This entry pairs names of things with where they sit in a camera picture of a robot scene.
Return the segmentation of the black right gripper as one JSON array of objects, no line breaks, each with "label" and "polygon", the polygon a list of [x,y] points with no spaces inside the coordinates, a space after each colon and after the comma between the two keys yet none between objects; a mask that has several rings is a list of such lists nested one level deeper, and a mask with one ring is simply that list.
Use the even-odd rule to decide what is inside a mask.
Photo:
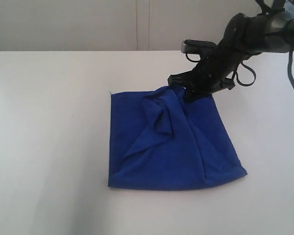
[{"label": "black right gripper", "polygon": [[243,13],[235,15],[225,28],[222,40],[210,53],[202,54],[197,65],[191,70],[179,74],[171,74],[168,86],[186,88],[183,100],[193,103],[212,93],[232,89],[233,78],[227,76],[233,72],[244,60],[261,54],[253,47],[264,34],[266,16],[259,14],[256,17],[247,17]]}]

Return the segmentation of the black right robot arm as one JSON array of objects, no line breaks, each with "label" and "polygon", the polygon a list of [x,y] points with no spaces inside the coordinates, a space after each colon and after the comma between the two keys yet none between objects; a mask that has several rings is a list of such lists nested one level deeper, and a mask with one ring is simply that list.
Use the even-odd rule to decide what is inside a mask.
[{"label": "black right robot arm", "polygon": [[170,75],[168,78],[169,86],[179,85],[185,88],[183,98],[187,102],[194,102],[225,89],[231,90],[236,84],[244,87],[253,85],[252,82],[241,82],[237,70],[243,66],[256,76],[256,72],[245,65],[244,61],[264,52],[288,53],[287,73],[294,89],[294,17],[284,9],[255,17],[238,13],[229,21],[218,44],[185,40],[181,52],[186,56],[200,56],[191,71]]}]

